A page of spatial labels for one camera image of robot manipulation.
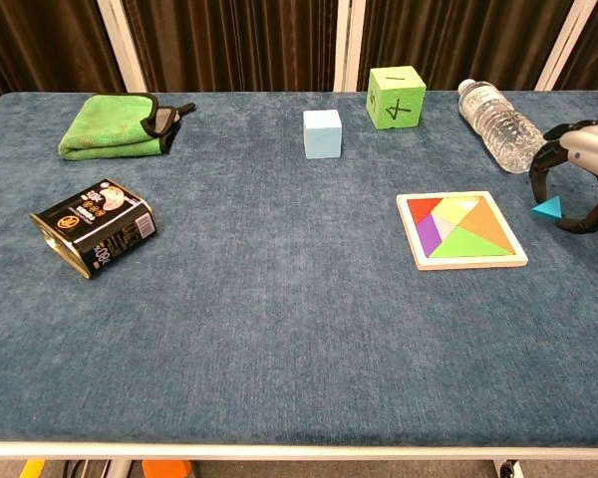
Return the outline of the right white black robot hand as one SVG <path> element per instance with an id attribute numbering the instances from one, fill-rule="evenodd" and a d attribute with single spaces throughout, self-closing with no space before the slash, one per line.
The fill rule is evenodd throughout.
<path id="1" fill-rule="evenodd" d="M 547 200 L 547 175 L 551 168 L 570 162 L 594 175 L 598 182 L 598 120 L 562 123 L 543 135 L 545 144 L 535 153 L 529 168 L 534 199 Z M 555 225 L 574 234 L 598 231 L 598 204 L 583 219 L 563 217 Z"/>

